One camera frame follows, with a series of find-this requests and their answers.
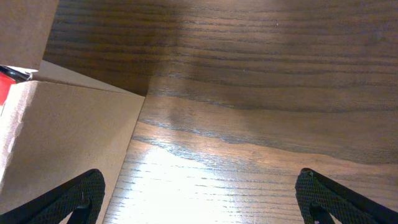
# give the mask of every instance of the brown wood tabletop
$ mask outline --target brown wood tabletop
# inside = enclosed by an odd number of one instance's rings
[[[105,223],[303,223],[309,167],[398,211],[395,0],[61,0],[45,60],[145,95]]]

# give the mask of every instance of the wooden table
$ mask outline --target wooden table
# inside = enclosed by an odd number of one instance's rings
[[[44,59],[147,93],[104,222],[303,223],[303,167],[398,210],[397,12],[61,0]]]

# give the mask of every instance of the red object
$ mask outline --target red object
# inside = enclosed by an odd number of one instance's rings
[[[15,81],[7,75],[0,72],[0,106],[4,104],[7,99],[8,92]]]

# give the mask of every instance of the cardboard box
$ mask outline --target cardboard box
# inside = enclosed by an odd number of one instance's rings
[[[144,97],[42,61],[57,0],[0,2],[0,65],[39,70],[11,86],[0,116],[0,213],[89,169],[106,208]]]

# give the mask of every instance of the black plastic part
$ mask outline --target black plastic part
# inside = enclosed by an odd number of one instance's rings
[[[104,195],[104,177],[98,169],[92,169],[0,215],[0,223],[60,223],[73,212],[68,223],[94,224]]]
[[[329,213],[341,223],[398,223],[397,212],[309,168],[302,169],[295,188],[305,223],[333,223],[327,218]]]

